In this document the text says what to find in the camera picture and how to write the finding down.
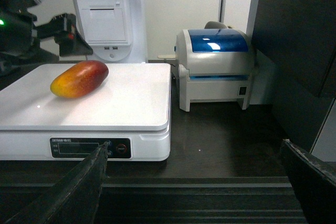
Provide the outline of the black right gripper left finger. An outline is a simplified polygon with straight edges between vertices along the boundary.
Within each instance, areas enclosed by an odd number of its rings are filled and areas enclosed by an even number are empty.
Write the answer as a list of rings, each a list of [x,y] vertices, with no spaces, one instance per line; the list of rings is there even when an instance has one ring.
[[[108,143],[99,145],[47,192],[6,223],[94,223],[106,176]]]

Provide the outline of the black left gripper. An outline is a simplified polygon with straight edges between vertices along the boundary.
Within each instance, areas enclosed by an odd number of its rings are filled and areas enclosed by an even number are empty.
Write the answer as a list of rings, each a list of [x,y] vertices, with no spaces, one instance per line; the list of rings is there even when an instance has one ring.
[[[1,0],[1,74],[10,74],[21,66],[57,62],[58,55],[40,46],[47,39],[58,44],[61,57],[93,53],[78,32],[74,14],[63,13],[45,24],[35,24],[37,16],[28,10],[42,1]]]

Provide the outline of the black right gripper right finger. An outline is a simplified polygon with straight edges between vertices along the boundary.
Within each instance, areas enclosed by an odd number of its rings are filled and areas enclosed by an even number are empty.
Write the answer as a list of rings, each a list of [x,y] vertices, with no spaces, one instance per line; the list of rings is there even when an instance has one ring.
[[[308,223],[335,223],[335,167],[283,140],[280,159]]]

